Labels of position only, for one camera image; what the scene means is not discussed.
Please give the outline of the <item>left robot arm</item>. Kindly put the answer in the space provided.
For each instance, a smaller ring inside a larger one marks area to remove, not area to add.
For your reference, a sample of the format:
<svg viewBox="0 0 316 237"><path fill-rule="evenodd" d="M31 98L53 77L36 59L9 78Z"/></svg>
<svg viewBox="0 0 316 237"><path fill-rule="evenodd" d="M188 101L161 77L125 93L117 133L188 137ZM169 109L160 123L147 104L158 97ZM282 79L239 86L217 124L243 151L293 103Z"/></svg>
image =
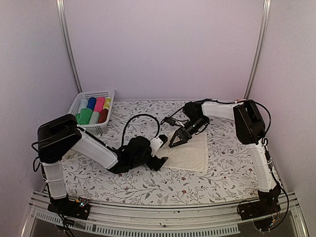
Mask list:
<svg viewBox="0 0 316 237"><path fill-rule="evenodd" d="M37 131L38 157L44 171L44 180L48 185L54 206L62 214L70 214L73 203L68 194L63 178L61 160L70 150L79 152L99 163L111 173L126 173L139 166L159 171L168 160L158 158L157 151L167 142L165 135L149 140L143 136L132 138L127 145L118 149L111 148L80 127L74 115L66 114L41 125Z"/></svg>

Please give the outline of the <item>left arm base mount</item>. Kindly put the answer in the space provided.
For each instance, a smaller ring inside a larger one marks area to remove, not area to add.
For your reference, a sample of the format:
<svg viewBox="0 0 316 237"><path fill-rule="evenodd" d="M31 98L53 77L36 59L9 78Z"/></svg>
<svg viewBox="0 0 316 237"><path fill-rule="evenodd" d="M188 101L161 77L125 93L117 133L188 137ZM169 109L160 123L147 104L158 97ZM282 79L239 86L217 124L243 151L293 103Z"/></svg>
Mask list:
<svg viewBox="0 0 316 237"><path fill-rule="evenodd" d="M90 204L83 204L81 201L77 202L70 200L68 197L61 199L50 198L50 204L47 208L50 212L82 220L88 219L90 209Z"/></svg>

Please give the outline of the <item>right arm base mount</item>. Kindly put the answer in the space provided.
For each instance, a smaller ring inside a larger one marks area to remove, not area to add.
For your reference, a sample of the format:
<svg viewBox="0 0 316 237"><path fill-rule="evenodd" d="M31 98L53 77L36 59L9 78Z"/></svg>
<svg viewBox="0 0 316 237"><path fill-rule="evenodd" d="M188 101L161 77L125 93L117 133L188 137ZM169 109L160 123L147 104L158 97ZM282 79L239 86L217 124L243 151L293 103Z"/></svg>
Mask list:
<svg viewBox="0 0 316 237"><path fill-rule="evenodd" d="M280 211L281 207L277 199L272 202L267 202L266 200L243 200L237 206L237 213L242 220L250 220L268 215L267 218L253 221L254 227L260 232L269 232L272 230Z"/></svg>

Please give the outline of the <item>cream white towel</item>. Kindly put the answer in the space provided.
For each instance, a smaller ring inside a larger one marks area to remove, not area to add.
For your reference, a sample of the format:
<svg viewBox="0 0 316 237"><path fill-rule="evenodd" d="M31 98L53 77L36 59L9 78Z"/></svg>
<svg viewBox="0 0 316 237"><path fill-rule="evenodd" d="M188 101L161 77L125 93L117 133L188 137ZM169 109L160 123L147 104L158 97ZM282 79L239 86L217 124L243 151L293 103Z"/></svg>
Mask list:
<svg viewBox="0 0 316 237"><path fill-rule="evenodd" d="M156 156L168 157L164 167L196 172L206 172L208 166L208 145L205 132L194 136L186 144L170 148L168 143L162 146Z"/></svg>

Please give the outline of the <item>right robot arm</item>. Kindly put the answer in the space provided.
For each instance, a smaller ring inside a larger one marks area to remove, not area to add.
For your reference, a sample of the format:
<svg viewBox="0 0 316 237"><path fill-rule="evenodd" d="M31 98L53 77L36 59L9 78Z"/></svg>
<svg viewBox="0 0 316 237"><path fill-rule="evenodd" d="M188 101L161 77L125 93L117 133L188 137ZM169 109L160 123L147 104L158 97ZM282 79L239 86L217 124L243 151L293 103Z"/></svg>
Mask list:
<svg viewBox="0 0 316 237"><path fill-rule="evenodd" d="M189 120L174 132L169 147L186 144L194 134L198 134L202 126L210 124L210 117L233 120L237 139L245 145L255 166L259 181L259 197L266 196L256 203L255 211L259 215L266 215L274 208L273 198L281 193L281 187L272 172L273 165L267 148L265 123L257 105L258 103L253 100L220 102L203 99L188 102L182 107L182 112Z"/></svg>

